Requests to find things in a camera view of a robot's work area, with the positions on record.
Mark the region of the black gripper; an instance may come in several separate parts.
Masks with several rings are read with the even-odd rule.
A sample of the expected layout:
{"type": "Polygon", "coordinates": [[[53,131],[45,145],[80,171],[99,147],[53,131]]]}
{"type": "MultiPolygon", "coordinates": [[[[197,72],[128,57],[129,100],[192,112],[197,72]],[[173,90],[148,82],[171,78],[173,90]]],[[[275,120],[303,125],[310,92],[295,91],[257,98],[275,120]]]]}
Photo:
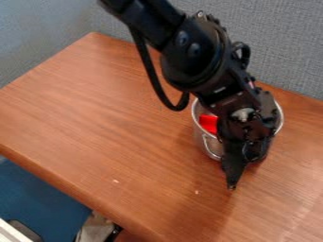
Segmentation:
{"type": "Polygon", "coordinates": [[[277,108],[259,110],[244,107],[237,110],[219,109],[217,137],[221,141],[221,170],[227,189],[235,190],[245,165],[267,156],[277,132],[277,108]]]}

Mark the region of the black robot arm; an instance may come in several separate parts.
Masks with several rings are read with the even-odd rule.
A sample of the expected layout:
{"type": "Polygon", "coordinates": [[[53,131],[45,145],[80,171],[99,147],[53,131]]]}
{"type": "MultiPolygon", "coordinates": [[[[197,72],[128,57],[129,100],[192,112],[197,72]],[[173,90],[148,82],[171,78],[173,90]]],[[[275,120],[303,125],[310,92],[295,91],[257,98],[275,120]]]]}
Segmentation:
{"type": "Polygon", "coordinates": [[[229,40],[212,15],[187,15],[167,0],[97,1],[128,27],[161,103],[179,112],[195,96],[219,118],[220,164],[233,189],[247,165],[267,156],[281,120],[273,95],[247,72],[249,46],[229,40]]]}

